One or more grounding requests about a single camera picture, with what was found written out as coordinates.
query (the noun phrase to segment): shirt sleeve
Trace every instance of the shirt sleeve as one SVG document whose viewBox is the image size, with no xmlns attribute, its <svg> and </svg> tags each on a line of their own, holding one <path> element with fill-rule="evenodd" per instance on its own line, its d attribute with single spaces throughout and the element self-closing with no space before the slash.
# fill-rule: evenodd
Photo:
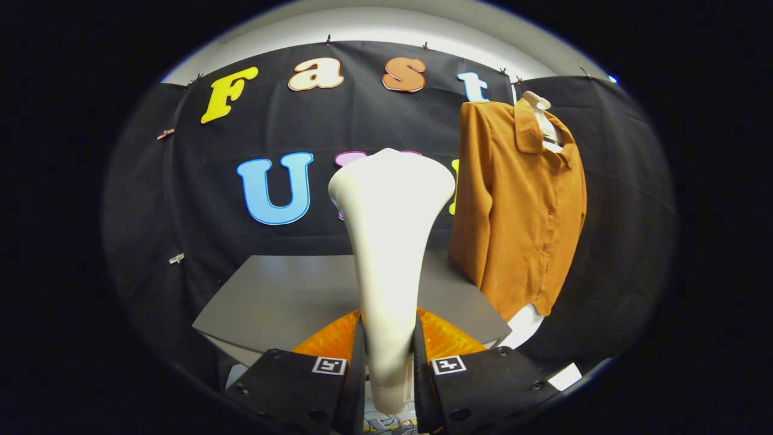
<svg viewBox="0 0 773 435">
<path fill-rule="evenodd" d="M 459 121 L 459 174 L 449 255 L 480 288 L 491 231 L 492 133 L 479 104 L 462 104 Z"/>
</svg>

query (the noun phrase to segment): orange shirt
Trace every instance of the orange shirt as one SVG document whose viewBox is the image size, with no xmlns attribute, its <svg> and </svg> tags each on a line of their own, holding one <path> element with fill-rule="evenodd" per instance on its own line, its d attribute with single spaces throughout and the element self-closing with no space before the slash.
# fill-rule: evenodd
<svg viewBox="0 0 773 435">
<path fill-rule="evenodd" d="M 449 255 L 504 320 L 528 303 L 547 316 L 585 222 L 585 174 L 567 127 L 545 149 L 526 100 L 461 105 L 461 149 Z"/>
</svg>

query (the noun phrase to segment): mannequin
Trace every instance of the mannequin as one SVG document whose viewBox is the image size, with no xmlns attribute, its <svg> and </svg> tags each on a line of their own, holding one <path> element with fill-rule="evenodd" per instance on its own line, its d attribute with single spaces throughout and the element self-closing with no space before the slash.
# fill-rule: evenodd
<svg viewBox="0 0 773 435">
<path fill-rule="evenodd" d="M 561 132 L 556 130 L 553 124 L 547 120 L 547 117 L 543 110 L 550 108 L 550 102 L 545 98 L 533 93 L 532 91 L 526 91 L 523 93 L 523 99 L 528 101 L 534 111 L 536 121 L 540 124 L 540 130 L 543 134 L 543 146 L 552 152 L 561 152 L 561 144 L 563 144 L 563 138 Z"/>
<path fill-rule="evenodd" d="M 328 185 L 352 242 L 373 402 L 387 415 L 410 405 L 421 263 L 454 188 L 445 166 L 390 148 L 344 166 Z"/>
</svg>

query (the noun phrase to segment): black backdrop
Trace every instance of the black backdrop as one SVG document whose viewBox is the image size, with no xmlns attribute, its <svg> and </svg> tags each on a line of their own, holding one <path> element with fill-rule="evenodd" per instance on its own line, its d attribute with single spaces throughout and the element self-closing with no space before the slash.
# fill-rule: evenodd
<svg viewBox="0 0 773 435">
<path fill-rule="evenodd" d="M 295 66 L 318 57 L 340 61 L 343 83 L 290 90 Z M 410 93 L 383 86 L 384 65 L 394 57 L 424 61 L 424 89 Z M 257 67 L 258 75 L 229 101 L 230 113 L 202 124 L 211 83 L 249 67 Z M 250 255 L 351 254 L 346 226 L 327 194 L 339 153 L 410 150 L 452 171 L 458 112 L 467 101 L 457 74 L 469 71 L 487 83 L 485 98 L 512 104 L 509 78 L 489 67 L 421 47 L 360 41 L 275 50 L 216 70 L 187 88 L 153 87 L 119 138 L 102 220 L 111 275 L 142 337 L 210 388 L 222 388 L 233 361 L 190 326 L 206 303 Z M 169 128 L 174 134 L 158 141 Z M 314 156 L 308 210 L 290 224 L 262 224 L 247 211 L 237 167 L 270 159 L 269 197 L 282 206 L 292 193 L 279 160 L 291 152 Z M 434 223 L 430 249 L 448 245 L 450 203 Z M 170 265 L 180 252 L 182 263 Z"/>
<path fill-rule="evenodd" d="M 316 57 L 342 64 L 342 84 L 291 91 L 296 64 Z M 425 89 L 388 91 L 383 65 L 398 57 L 427 64 Z M 200 122 L 220 77 L 257 66 L 223 118 Z M 121 137 L 104 198 L 104 243 L 121 300 L 142 336 L 164 358 L 220 389 L 234 363 L 190 324 L 249 255 L 349 254 L 346 227 L 327 196 L 337 154 L 409 149 L 449 169 L 458 156 L 458 109 L 467 101 L 456 74 L 473 70 L 485 96 L 512 104 L 509 78 L 445 53 L 392 43 L 296 46 L 241 60 L 185 89 L 160 84 Z M 540 363 L 577 364 L 585 373 L 617 357 L 654 310 L 676 246 L 676 205 L 668 163 L 638 103 L 608 80 L 546 77 L 516 84 L 544 96 L 573 132 L 587 181 L 587 220 L 555 311 L 519 351 Z M 163 141 L 156 136 L 173 127 Z M 274 204 L 291 199 L 290 152 L 311 152 L 311 204 L 285 225 L 254 220 L 236 168 L 274 162 Z M 428 248 L 447 247 L 452 216 L 435 221 Z M 183 252 L 180 265 L 167 260 Z"/>
</svg>

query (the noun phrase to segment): white label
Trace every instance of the white label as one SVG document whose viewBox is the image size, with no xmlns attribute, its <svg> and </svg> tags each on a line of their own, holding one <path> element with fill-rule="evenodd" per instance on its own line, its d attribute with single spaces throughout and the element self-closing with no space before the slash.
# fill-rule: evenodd
<svg viewBox="0 0 773 435">
<path fill-rule="evenodd" d="M 580 379 L 582 379 L 580 369 L 577 368 L 574 363 L 571 363 L 564 370 L 561 370 L 547 381 L 550 382 L 552 386 L 556 387 L 557 390 L 564 391 Z"/>
<path fill-rule="evenodd" d="M 560 146 L 554 143 L 550 143 L 548 141 L 542 142 L 542 144 L 545 146 L 545 148 L 549 149 L 552 152 L 555 152 L 556 154 L 558 154 L 559 152 L 561 152 L 561 150 L 563 150 L 563 148 L 561 148 Z"/>
<path fill-rule="evenodd" d="M 465 363 L 458 356 L 434 359 L 432 360 L 432 368 L 437 376 L 467 370 Z"/>
<path fill-rule="evenodd" d="M 346 370 L 346 360 L 341 358 L 317 357 L 314 363 L 312 373 L 322 373 L 323 375 L 343 376 Z"/>
</svg>

